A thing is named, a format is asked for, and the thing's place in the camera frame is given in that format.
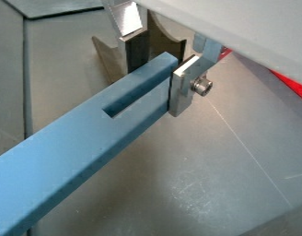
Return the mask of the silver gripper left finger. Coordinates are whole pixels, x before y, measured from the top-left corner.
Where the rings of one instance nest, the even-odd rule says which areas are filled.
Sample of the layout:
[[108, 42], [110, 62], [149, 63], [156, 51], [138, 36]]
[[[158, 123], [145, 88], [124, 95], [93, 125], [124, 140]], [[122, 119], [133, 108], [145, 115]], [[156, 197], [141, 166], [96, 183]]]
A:
[[102, 0], [104, 9], [121, 41], [129, 41], [142, 30], [142, 21], [133, 0]]

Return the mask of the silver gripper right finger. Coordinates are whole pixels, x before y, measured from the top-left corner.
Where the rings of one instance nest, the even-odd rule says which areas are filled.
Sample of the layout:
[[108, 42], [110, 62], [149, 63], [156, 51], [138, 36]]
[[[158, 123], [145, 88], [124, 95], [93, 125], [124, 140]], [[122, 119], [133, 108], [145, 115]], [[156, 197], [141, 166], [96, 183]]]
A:
[[204, 97], [210, 92], [213, 82], [206, 73], [218, 62], [222, 45], [196, 33], [193, 50], [198, 54], [193, 54], [172, 74], [168, 112], [174, 117], [190, 106], [194, 94]]

